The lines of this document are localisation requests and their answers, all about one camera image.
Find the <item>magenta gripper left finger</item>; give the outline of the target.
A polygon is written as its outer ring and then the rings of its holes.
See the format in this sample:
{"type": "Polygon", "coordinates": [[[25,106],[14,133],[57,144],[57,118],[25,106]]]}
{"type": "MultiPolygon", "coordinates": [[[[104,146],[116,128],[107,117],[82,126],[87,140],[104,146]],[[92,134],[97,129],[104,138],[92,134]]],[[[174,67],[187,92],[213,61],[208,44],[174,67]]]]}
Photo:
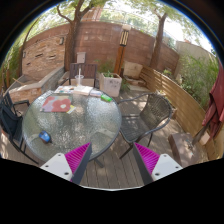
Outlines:
{"type": "Polygon", "coordinates": [[[55,154],[41,169],[79,185],[91,153],[92,144],[86,143],[66,154],[55,154]]]}

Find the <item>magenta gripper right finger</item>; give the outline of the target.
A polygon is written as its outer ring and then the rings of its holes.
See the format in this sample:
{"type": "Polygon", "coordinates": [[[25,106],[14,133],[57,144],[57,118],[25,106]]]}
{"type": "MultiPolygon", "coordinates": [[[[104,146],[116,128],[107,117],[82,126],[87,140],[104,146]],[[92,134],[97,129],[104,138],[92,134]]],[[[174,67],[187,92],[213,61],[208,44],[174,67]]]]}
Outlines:
{"type": "Polygon", "coordinates": [[[133,153],[145,185],[182,169],[168,154],[157,154],[138,143],[133,145],[133,153]]]}

